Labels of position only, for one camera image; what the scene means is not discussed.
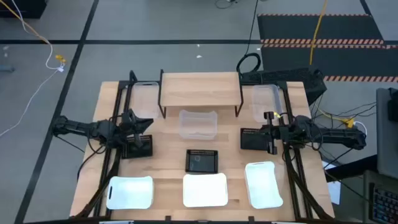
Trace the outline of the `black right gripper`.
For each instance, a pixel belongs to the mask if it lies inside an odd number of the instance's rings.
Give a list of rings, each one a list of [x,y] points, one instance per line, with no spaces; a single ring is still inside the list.
[[[269,154],[276,155],[277,147],[275,146],[275,133],[277,128],[273,125],[272,120],[276,118],[274,116],[274,112],[268,111],[264,112],[264,118],[267,120],[267,125],[262,125],[258,129],[253,129],[254,133],[265,133],[266,135],[261,134],[253,134],[252,141],[253,142],[264,142],[265,149]]]

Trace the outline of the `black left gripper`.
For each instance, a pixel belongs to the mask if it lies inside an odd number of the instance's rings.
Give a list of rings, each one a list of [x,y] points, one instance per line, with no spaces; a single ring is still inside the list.
[[[153,119],[138,118],[132,109],[128,109],[122,114],[119,126],[125,135],[134,135],[134,143],[137,148],[140,148],[143,145],[140,134],[144,133],[146,126],[150,126],[153,122]]]

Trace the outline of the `black slotted plastic basket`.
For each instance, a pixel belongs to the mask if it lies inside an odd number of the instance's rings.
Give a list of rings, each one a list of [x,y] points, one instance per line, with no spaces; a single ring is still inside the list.
[[[218,173],[218,151],[187,149],[185,172],[188,173]]]
[[[240,146],[244,150],[258,150],[266,151],[264,142],[253,142],[253,134],[266,135],[265,133],[254,133],[253,128],[241,128],[240,129]]]
[[[140,136],[140,140],[142,146],[138,147],[134,136],[128,137],[127,144],[122,149],[121,157],[123,159],[151,157],[153,155],[152,135]]]

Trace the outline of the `clear plastic basket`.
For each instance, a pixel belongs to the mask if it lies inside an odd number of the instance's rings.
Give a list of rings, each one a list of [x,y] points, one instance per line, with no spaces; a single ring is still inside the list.
[[[252,115],[258,123],[265,123],[265,112],[282,113],[279,89],[276,85],[254,85],[252,92]]]
[[[179,112],[178,133],[184,139],[212,140],[218,132],[218,115],[208,113]]]
[[[159,116],[157,82],[136,83],[132,88],[132,110],[138,118],[156,119]]]

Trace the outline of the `wooden shelf with black legs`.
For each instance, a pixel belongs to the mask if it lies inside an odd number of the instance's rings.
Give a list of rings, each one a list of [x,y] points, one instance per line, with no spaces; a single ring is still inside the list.
[[[244,104],[241,76],[238,72],[160,71],[157,105],[163,118],[168,107],[234,106],[238,117]]]

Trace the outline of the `white lid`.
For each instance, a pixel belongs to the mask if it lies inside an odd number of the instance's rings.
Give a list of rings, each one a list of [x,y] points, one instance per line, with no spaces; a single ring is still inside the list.
[[[110,210],[148,209],[154,201],[154,181],[145,177],[112,177],[106,207]]]

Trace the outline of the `black perforated computer case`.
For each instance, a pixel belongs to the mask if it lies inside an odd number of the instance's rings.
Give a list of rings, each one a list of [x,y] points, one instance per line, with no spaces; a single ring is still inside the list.
[[[283,82],[302,82],[307,102],[314,103],[327,88],[323,81],[324,74],[317,68],[295,68],[279,71],[255,71],[240,73],[242,85],[268,85],[281,86]]]

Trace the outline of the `white paper sheet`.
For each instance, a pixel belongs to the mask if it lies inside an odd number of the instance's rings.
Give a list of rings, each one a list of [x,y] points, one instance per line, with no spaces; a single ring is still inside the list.
[[[328,182],[328,191],[330,194],[331,202],[333,204],[340,204],[341,196],[341,183],[338,181]]]

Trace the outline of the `black beam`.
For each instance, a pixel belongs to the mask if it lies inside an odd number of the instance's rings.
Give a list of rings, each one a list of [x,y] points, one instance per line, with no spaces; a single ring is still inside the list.
[[[334,181],[333,177],[337,180],[342,180],[348,177],[363,175],[367,170],[378,173],[377,154],[327,169],[325,171],[325,177],[327,182],[332,182]]]

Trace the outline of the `black hazard-striped ramp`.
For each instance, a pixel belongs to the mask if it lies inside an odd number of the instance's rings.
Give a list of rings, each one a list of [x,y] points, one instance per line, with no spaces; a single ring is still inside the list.
[[[368,14],[261,14],[266,70],[313,66],[331,82],[398,83],[398,41]]]

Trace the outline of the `grey cabinet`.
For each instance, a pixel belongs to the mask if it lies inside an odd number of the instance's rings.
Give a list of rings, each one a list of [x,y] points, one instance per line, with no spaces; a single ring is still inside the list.
[[[376,90],[377,169],[398,179],[398,122],[388,118],[389,89]]]

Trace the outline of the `grey desk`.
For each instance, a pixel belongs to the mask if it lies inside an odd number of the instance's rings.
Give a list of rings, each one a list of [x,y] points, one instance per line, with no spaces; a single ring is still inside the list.
[[[365,198],[363,205],[363,222],[364,223],[372,223],[372,224],[380,224],[374,222],[368,218],[368,205],[369,205],[369,185],[370,183],[374,183],[376,185],[381,185],[384,189],[389,190],[391,192],[398,193],[398,180],[390,178],[388,176],[375,173],[373,171],[367,170],[363,175],[364,180],[364,192],[363,196]]]

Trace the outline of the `black device on cabinet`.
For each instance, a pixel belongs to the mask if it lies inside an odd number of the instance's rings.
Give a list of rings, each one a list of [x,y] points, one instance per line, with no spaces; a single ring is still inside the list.
[[[398,123],[398,89],[389,88],[390,100],[387,102],[387,115],[389,121]]]

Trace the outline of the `black computer keyboard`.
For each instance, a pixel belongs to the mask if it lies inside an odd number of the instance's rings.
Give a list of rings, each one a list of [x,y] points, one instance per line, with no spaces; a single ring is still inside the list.
[[[370,183],[368,218],[380,224],[398,224],[398,193]]]

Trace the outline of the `black box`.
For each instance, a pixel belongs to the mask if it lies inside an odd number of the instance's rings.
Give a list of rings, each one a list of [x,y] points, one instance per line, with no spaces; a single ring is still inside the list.
[[[47,0],[14,0],[23,18],[40,19],[46,6]],[[14,17],[2,3],[0,3],[0,18]]]

